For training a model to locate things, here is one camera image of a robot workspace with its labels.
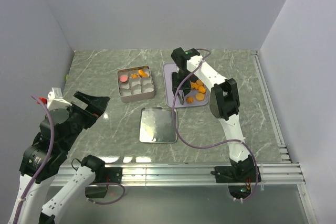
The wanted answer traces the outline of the pink round cookie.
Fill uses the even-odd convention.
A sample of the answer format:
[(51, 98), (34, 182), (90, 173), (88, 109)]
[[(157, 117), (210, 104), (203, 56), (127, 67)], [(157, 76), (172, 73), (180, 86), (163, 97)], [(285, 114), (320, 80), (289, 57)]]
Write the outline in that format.
[(126, 83), (128, 81), (128, 76), (127, 75), (120, 76), (119, 81), (122, 83)]

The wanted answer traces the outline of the metal tongs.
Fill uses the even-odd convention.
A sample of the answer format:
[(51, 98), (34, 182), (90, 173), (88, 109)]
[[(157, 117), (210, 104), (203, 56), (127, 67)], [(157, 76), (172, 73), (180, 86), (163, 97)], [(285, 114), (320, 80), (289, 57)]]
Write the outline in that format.
[(183, 105), (185, 103), (185, 95), (184, 95), (183, 90), (180, 90), (178, 92), (178, 99), (179, 99), (181, 105)]

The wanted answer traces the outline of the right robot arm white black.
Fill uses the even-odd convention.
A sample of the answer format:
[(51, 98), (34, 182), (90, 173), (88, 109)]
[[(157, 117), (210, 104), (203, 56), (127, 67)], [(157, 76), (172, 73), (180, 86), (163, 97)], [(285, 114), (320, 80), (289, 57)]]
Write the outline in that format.
[(219, 74), (207, 62), (207, 56), (202, 56), (198, 49), (187, 51), (181, 47), (173, 50), (171, 58), (178, 67), (172, 73), (173, 104), (175, 109), (177, 99), (186, 100), (191, 91), (191, 81), (199, 80), (210, 91), (209, 108), (223, 128), (226, 140), (211, 146), (188, 146), (196, 149), (208, 149), (227, 143), (229, 146), (229, 161), (231, 168), (229, 176), (238, 182), (245, 181), (252, 175), (258, 175), (256, 160), (250, 148), (246, 145), (239, 120), (239, 93), (235, 79)]

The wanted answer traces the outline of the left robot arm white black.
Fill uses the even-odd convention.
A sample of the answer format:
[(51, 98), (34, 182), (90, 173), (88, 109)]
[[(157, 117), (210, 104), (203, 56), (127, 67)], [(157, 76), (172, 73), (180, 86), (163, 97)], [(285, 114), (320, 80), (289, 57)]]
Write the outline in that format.
[(19, 190), (9, 223), (57, 223), (70, 203), (91, 183), (106, 182), (105, 162), (89, 155), (61, 191), (44, 203), (49, 187), (75, 140), (101, 117), (109, 97), (95, 97), (80, 91), (73, 95), (86, 104), (82, 109), (66, 101), (59, 88), (52, 88), (47, 98), (33, 96), (45, 110), (33, 144), (24, 152), (19, 168)]

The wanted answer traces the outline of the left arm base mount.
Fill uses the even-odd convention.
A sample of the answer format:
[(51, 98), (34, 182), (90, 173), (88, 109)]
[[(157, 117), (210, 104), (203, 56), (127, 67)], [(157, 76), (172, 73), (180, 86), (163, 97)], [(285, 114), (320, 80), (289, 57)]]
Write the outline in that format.
[[(105, 167), (96, 172), (95, 178), (89, 187), (85, 189), (88, 200), (97, 205), (109, 205), (118, 202), (125, 195), (125, 187), (121, 184), (123, 169), (121, 167)], [(107, 202), (99, 202), (95, 199), (104, 199), (112, 187), (119, 187), (121, 195)]]

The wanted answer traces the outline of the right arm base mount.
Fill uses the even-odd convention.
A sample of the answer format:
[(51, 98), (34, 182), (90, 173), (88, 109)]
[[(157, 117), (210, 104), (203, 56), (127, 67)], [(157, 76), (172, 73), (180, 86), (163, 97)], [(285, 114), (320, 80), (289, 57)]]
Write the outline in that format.
[(211, 174), (215, 176), (218, 184), (229, 184), (228, 190), (234, 199), (245, 200), (252, 194), (252, 183), (261, 182), (259, 168), (256, 173), (255, 166), (252, 168), (238, 168), (228, 166), (215, 166)]

